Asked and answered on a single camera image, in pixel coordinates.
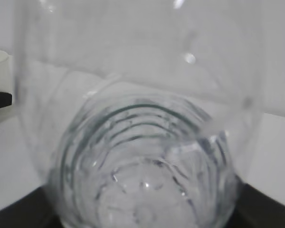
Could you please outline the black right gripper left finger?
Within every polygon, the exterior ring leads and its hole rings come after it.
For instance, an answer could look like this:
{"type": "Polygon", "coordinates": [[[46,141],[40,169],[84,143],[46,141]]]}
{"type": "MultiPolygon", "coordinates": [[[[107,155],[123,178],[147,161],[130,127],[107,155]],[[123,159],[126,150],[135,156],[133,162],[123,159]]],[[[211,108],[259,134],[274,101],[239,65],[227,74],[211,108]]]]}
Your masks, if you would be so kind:
{"type": "Polygon", "coordinates": [[[0,228],[60,228],[48,185],[42,185],[0,210],[0,228]]]}

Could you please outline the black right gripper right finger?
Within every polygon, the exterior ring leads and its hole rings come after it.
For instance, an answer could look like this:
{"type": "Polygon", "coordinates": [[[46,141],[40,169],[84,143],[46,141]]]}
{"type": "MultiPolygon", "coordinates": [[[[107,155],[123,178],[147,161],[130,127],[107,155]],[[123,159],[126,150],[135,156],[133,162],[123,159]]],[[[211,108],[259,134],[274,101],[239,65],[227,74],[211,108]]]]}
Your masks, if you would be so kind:
{"type": "Polygon", "coordinates": [[[249,184],[243,187],[229,228],[285,228],[285,206],[249,184]]]}

